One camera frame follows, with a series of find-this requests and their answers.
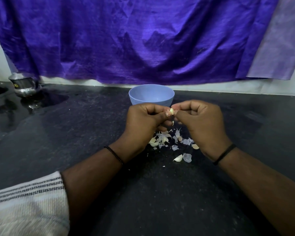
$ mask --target white wall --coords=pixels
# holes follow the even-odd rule
[[[8,77],[11,75],[11,71],[13,71],[13,69],[15,68],[9,59],[8,61],[0,46],[0,81],[9,81]],[[42,77],[42,80],[44,83],[69,84],[69,85],[114,86],[114,87],[115,86],[117,87],[133,86],[133,85],[106,85],[93,79],[66,80],[62,78]],[[174,85],[170,87],[172,87],[175,90],[190,90],[190,91],[295,95],[295,71],[291,80],[255,79],[255,80],[233,81],[233,82],[216,83],[216,84]]]

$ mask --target sleeve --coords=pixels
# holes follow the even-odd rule
[[[58,171],[0,190],[0,235],[67,235],[69,229],[67,194]]]

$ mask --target left hand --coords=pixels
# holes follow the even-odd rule
[[[157,129],[167,130],[160,124],[172,126],[172,122],[169,121],[172,113],[169,110],[169,107],[153,103],[131,106],[127,114],[126,129],[117,142],[111,145],[112,149],[115,148],[116,151],[119,151],[120,157],[126,162],[141,153]]]

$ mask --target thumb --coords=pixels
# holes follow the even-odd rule
[[[156,124],[157,124],[156,126],[158,126],[161,123],[168,120],[171,115],[172,115],[172,113],[170,111],[161,112],[161,113],[158,113],[156,115],[153,115],[153,118],[155,119]]]
[[[188,123],[190,122],[190,117],[191,115],[185,111],[181,110],[175,110],[174,111],[174,116],[182,122],[184,125],[188,126]]]

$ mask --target fingernail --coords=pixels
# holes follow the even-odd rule
[[[166,111],[165,114],[166,114],[167,117],[173,115],[170,111]]]

